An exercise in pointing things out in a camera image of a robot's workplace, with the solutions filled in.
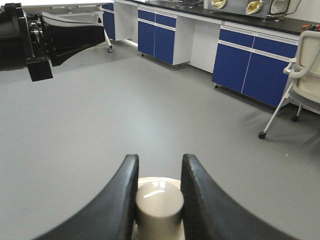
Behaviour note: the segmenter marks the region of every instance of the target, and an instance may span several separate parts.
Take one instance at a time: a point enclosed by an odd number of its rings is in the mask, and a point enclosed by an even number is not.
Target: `red tool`
[[[309,30],[318,30],[320,31],[320,24],[308,24],[308,25],[302,25],[303,29],[309,28]]]

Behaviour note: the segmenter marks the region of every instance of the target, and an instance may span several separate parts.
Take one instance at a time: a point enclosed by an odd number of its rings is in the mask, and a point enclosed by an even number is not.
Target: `white chair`
[[[266,137],[271,122],[288,98],[299,103],[297,114],[292,117],[294,122],[304,106],[320,111],[320,32],[305,31],[300,35],[295,58],[290,59],[283,73],[289,75],[291,83],[265,129],[259,132],[260,139]]]

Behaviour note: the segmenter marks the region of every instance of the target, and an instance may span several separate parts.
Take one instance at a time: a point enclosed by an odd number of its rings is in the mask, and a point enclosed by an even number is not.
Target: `chair wheel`
[[[259,132],[259,138],[260,139],[265,139],[266,138],[266,133],[264,133],[263,131]]]
[[[299,117],[298,117],[298,116],[296,116],[296,115],[293,115],[291,119],[292,119],[292,121],[297,122],[297,121],[298,121],[298,119],[299,119]]]

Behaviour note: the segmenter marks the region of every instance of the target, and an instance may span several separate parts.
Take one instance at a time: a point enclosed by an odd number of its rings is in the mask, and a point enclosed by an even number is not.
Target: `white wall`
[[[299,0],[291,0],[289,13],[292,13]],[[294,14],[288,15],[287,18],[301,19],[320,23],[320,0],[301,0],[301,3]]]

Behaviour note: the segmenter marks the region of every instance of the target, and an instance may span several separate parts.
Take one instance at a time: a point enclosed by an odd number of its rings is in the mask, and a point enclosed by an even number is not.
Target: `white cylinder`
[[[203,0],[203,8],[208,9],[209,0]]]
[[[171,183],[145,183],[136,193],[137,238],[139,240],[177,240],[181,236],[181,209],[184,197]]]

